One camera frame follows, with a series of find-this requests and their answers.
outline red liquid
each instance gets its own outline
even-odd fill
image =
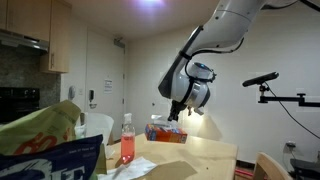
[[[125,133],[121,136],[121,159],[124,163],[134,159],[134,134]]]

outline oven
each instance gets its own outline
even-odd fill
[[[38,88],[0,87],[0,124],[7,124],[39,110]]]

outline white door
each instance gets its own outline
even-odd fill
[[[88,30],[86,111],[104,113],[114,119],[113,138],[121,137],[124,113],[124,49],[113,39]],[[90,102],[90,91],[94,98]]]

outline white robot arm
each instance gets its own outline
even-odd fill
[[[188,42],[181,49],[172,66],[162,77],[158,86],[160,94],[172,99],[171,120],[178,120],[180,111],[187,106],[195,112],[203,114],[210,91],[207,82],[215,79],[212,69],[201,63],[193,63],[187,70],[187,65],[193,56],[200,53],[232,53],[240,47],[245,33],[260,9],[265,6],[282,8],[297,0],[221,0],[210,20],[196,28]],[[227,48],[239,44],[236,49],[216,51],[207,48]],[[181,74],[185,68],[186,75]]]

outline wall cabinet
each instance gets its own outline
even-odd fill
[[[49,41],[51,0],[7,0],[7,2],[8,31]]]
[[[66,73],[69,71],[69,32],[71,5],[52,0],[49,53],[40,59],[40,71]]]
[[[0,0],[0,29],[6,28],[7,22],[7,0]]]

